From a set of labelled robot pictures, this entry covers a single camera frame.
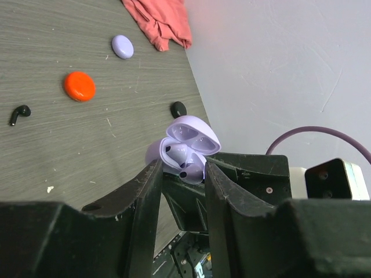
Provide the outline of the lilac earbud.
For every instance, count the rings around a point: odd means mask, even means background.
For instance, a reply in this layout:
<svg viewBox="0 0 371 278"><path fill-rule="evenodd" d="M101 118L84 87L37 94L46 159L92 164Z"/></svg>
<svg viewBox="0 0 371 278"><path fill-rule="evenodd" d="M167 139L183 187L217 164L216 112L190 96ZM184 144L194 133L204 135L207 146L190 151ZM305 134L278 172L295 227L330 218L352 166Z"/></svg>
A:
<svg viewBox="0 0 371 278"><path fill-rule="evenodd" d="M165 153L173 159L182 169L186 167L188 159L188 146L183 143L175 143L166 146Z"/></svg>
<svg viewBox="0 0 371 278"><path fill-rule="evenodd" d="M188 184L200 184L205 179L205 164L204 156L192 153L179 174L180 179Z"/></svg>

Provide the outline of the lilac earbud charging case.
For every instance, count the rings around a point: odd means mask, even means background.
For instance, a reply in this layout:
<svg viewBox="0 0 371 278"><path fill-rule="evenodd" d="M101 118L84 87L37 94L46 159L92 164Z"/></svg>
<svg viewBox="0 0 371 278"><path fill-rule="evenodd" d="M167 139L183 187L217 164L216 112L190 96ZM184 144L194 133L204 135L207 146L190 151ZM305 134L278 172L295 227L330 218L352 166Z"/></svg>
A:
<svg viewBox="0 0 371 278"><path fill-rule="evenodd" d="M160 159L163 171L179 177L182 168L165 153L166 146L183 143L188 146L189 154L197 153L205 158L221 150L220 141L211 127L196 116L185 115L175 119L166 129L166 137L153 142L148 148L145 162Z"/></svg>

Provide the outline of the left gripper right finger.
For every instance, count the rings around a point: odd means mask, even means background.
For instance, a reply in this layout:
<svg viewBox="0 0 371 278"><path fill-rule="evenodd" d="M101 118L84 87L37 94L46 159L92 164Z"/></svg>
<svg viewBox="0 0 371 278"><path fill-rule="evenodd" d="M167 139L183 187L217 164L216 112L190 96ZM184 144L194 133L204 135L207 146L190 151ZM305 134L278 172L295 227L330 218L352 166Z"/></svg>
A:
<svg viewBox="0 0 371 278"><path fill-rule="evenodd" d="M214 277L369 277L370 202L288 199L273 206L206 166Z"/></svg>

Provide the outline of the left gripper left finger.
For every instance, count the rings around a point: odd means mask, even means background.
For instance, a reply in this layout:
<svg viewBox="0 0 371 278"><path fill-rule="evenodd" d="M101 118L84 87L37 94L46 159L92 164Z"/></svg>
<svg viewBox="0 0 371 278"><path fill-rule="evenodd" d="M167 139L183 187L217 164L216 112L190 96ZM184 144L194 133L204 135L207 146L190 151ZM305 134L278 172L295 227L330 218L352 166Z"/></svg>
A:
<svg viewBox="0 0 371 278"><path fill-rule="evenodd" d="M1 203L2 277L151 277L163 164L76 210Z"/></svg>

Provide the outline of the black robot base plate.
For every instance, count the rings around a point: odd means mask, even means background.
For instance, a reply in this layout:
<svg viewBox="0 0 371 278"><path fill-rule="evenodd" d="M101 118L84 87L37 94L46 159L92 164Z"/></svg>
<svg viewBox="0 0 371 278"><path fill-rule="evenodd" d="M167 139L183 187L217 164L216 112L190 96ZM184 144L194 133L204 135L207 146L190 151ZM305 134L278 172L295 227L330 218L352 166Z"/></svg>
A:
<svg viewBox="0 0 371 278"><path fill-rule="evenodd" d="M152 262L152 277L212 277L209 236L180 232Z"/></svg>

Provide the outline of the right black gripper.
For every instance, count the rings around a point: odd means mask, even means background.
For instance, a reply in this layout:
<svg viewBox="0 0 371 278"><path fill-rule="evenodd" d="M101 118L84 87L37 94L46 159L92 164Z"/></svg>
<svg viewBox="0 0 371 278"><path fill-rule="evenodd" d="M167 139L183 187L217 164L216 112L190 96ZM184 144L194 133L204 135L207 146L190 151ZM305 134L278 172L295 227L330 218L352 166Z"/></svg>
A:
<svg viewBox="0 0 371 278"><path fill-rule="evenodd" d="M256 197L278 205L290 198L288 159L284 155L251 155L219 152L206 158L234 183ZM162 193L181 231L208 230L205 185L187 184L179 177L165 173Z"/></svg>

